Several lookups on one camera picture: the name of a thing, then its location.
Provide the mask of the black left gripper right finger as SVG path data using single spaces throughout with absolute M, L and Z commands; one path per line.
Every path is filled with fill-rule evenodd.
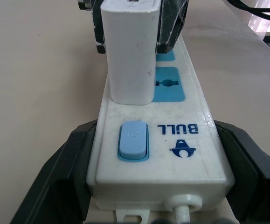
M 242 129 L 215 122 L 235 176 L 226 198 L 240 224 L 270 224 L 270 156 Z

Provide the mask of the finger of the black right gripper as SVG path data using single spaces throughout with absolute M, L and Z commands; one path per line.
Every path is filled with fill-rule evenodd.
M 90 11 L 93 19 L 96 48 L 99 54 L 105 54 L 104 29 L 101 5 L 104 0 L 77 0 L 80 10 Z
M 167 54 L 175 46 L 183 29 L 188 0 L 161 0 L 157 54 Z

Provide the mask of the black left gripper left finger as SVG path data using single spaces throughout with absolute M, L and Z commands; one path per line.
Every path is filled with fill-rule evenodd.
M 10 224 L 83 224 L 86 184 L 97 121 L 78 126 L 43 165 Z

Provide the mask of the white charger block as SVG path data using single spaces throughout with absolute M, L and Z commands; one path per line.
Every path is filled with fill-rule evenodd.
M 104 29 L 111 98 L 126 105 L 152 102 L 161 0 L 104 0 Z

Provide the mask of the white power strip blue sockets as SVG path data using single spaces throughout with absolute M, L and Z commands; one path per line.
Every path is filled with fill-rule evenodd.
M 156 86 L 182 86 L 181 102 L 121 105 L 111 99 L 109 83 L 105 85 L 86 182 L 97 206 L 115 211 L 119 222 L 133 215 L 147 224 L 151 211 L 212 210 L 235 183 L 182 37 L 173 55 L 157 67 L 179 79 L 169 76 Z M 147 125 L 144 161 L 118 156 L 120 128 L 133 120 Z

